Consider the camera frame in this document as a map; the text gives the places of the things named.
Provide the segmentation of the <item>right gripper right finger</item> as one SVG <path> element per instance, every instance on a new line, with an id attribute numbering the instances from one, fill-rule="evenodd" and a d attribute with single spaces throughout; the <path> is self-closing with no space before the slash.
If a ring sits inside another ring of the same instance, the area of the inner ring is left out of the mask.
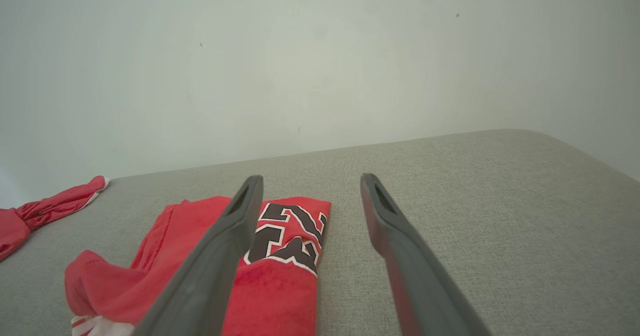
<path id="1" fill-rule="evenodd" d="M 402 336 L 491 336 L 375 174 L 362 174 L 368 235 L 382 256 Z"/>

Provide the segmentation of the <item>red number 23 basketball jersey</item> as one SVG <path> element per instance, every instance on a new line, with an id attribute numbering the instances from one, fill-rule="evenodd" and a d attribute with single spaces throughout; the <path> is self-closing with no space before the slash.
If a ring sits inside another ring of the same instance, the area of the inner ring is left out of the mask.
<path id="1" fill-rule="evenodd" d="M 67 266 L 72 336 L 130 336 L 229 197 L 169 205 L 130 267 L 86 250 Z M 315 336 L 318 263 L 331 203 L 307 197 L 264 201 L 250 250 L 238 262 L 222 336 Z"/>

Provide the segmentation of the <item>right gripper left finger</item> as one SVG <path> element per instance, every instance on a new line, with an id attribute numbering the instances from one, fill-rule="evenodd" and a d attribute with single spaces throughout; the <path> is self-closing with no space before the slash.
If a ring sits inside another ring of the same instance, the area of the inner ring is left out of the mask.
<path id="1" fill-rule="evenodd" d="M 264 180 L 244 181 L 132 336 L 221 336 L 241 258 L 253 245 Z"/>

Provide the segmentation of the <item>red shorts with white trim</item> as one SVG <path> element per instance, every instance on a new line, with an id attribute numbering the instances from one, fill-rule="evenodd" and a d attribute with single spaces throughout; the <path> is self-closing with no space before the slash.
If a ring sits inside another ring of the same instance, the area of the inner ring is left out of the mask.
<path id="1" fill-rule="evenodd" d="M 52 197 L 20 207 L 0 208 L 0 262 L 11 256 L 32 232 L 84 209 L 109 185 L 109 178 L 98 175 L 89 183 L 69 188 Z"/>

